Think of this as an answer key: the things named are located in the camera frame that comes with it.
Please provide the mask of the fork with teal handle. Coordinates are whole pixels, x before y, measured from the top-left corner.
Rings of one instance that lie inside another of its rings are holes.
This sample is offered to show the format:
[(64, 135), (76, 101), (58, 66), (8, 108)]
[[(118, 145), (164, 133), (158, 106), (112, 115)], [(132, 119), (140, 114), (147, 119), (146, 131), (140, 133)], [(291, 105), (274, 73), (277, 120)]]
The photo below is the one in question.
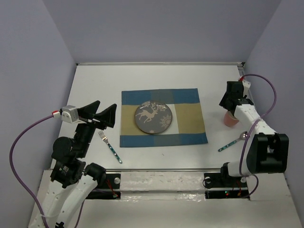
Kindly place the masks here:
[(117, 152), (114, 150), (114, 148), (112, 147), (112, 145), (109, 143), (108, 138), (106, 137), (106, 135), (104, 134), (103, 131), (99, 131), (98, 135), (100, 136), (100, 138), (103, 140), (104, 143), (106, 143), (106, 145), (108, 146), (108, 148), (111, 150), (112, 154), (114, 155), (114, 157), (117, 159), (117, 161), (122, 164), (123, 161), (120, 158), (120, 156), (117, 154)]

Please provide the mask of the pink mug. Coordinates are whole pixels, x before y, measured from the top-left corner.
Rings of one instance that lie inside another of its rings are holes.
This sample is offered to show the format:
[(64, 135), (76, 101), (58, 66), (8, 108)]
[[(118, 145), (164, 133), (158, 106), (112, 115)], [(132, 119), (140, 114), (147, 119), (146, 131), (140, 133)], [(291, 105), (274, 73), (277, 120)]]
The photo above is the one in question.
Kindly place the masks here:
[(227, 111), (224, 115), (223, 123), (228, 127), (235, 126), (239, 120), (230, 112)]

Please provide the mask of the spoon with teal handle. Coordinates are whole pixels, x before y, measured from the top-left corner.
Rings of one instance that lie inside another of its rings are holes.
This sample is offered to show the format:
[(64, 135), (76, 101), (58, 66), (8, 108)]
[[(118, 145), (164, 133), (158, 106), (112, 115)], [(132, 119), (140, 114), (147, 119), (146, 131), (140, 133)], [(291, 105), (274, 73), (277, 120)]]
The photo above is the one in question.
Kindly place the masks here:
[(218, 152), (221, 152), (221, 151), (227, 149), (228, 147), (230, 147), (230, 146), (232, 146), (232, 145), (238, 143), (239, 141), (245, 140), (246, 137), (247, 137), (247, 135), (248, 135), (248, 132), (247, 132), (247, 131), (241, 133), (240, 136), (239, 136), (237, 139), (235, 139), (235, 140), (233, 140), (232, 142), (230, 142), (230, 143), (224, 145), (223, 147), (219, 148), (219, 149), (218, 149)]

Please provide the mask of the blue beige checked placemat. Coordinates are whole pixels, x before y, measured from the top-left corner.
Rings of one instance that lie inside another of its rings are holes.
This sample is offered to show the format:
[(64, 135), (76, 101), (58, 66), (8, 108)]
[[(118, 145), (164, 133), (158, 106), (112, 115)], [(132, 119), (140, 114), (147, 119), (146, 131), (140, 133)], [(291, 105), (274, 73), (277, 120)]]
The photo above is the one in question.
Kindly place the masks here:
[[(146, 101), (166, 104), (172, 111), (170, 127), (160, 134), (142, 132), (134, 114)], [(120, 147), (163, 147), (208, 143), (199, 93), (196, 88), (122, 92)]]

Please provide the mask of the dark reindeer plate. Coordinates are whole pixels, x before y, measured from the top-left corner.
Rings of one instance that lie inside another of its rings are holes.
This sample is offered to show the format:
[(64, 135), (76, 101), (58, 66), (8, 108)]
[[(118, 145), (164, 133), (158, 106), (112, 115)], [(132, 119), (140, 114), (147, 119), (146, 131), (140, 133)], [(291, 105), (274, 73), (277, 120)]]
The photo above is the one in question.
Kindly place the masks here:
[(166, 104), (150, 100), (138, 106), (134, 118), (142, 132), (160, 134), (170, 127), (173, 116)]

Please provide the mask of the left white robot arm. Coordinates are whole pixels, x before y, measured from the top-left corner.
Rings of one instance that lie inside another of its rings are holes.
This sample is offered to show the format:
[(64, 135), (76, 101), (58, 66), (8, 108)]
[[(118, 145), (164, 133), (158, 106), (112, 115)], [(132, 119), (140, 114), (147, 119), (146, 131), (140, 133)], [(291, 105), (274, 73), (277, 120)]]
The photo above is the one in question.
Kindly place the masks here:
[(77, 124), (72, 138), (59, 137), (53, 143), (52, 159), (56, 161), (41, 209), (31, 228), (67, 228), (90, 192), (104, 185), (106, 169), (82, 161), (88, 152), (96, 129), (113, 128), (117, 105), (98, 112), (100, 101), (81, 108), (67, 105), (52, 113), (63, 122)]

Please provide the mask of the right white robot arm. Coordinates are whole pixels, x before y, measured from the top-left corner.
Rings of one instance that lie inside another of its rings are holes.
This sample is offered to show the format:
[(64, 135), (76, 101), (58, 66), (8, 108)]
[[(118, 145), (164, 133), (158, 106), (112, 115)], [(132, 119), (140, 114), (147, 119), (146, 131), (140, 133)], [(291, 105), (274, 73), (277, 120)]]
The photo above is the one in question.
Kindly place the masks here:
[(253, 102), (244, 95), (244, 84), (228, 81), (219, 105), (231, 112), (247, 129), (240, 159), (223, 164), (218, 175), (219, 182), (230, 186), (236, 177), (285, 172), (289, 138), (286, 134), (277, 133), (263, 120)]

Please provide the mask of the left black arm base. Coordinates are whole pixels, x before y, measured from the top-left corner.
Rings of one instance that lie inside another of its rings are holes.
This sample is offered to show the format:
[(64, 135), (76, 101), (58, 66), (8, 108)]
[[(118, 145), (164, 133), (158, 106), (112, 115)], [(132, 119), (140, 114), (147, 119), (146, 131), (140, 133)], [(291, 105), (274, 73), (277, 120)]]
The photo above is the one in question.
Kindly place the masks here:
[(119, 200), (121, 197), (120, 191), (121, 174), (107, 173), (106, 179), (102, 184), (98, 184), (88, 196), (87, 200)]

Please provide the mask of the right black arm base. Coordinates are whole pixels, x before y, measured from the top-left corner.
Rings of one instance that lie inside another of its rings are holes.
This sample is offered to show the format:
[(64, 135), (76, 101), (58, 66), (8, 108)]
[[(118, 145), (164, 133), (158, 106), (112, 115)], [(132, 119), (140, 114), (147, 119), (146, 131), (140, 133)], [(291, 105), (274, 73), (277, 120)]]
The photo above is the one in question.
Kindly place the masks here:
[(207, 172), (204, 173), (202, 184), (208, 200), (248, 198), (247, 182), (240, 177), (226, 178), (219, 172)]

